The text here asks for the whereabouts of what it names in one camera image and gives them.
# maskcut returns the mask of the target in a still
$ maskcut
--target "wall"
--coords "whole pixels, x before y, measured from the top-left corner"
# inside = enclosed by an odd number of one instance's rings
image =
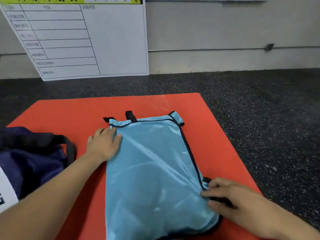
[[[147,2],[150,73],[320,67],[320,0]],[[0,15],[0,53],[24,52]],[[319,46],[319,48],[196,50]],[[189,50],[193,51],[152,51]],[[2,56],[0,78],[38,76],[26,55]]]

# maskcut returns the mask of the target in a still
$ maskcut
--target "navy blue bag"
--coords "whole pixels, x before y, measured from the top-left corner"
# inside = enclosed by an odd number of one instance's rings
[[[60,144],[66,144],[66,155]],[[63,135],[1,128],[0,212],[58,175],[75,156],[74,145]]]
[[[104,118],[122,135],[106,167],[107,239],[176,239],[215,229],[222,217],[200,195],[210,179],[196,165],[179,114],[136,119],[127,111],[126,118]]]

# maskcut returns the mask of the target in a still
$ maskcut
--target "red exercise mat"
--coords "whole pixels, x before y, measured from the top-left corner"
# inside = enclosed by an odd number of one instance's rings
[[[102,118],[126,120],[127,110],[132,110],[137,118],[162,116],[176,110],[185,122],[182,130],[203,176],[229,178],[260,192],[199,93],[41,100],[22,113],[9,127],[24,126],[33,132],[65,135],[76,145],[78,156],[81,156],[86,150],[88,137],[98,128],[107,126]],[[83,188],[58,235],[59,240],[106,239],[105,187],[104,164]],[[212,235],[190,239],[258,238],[224,219]]]

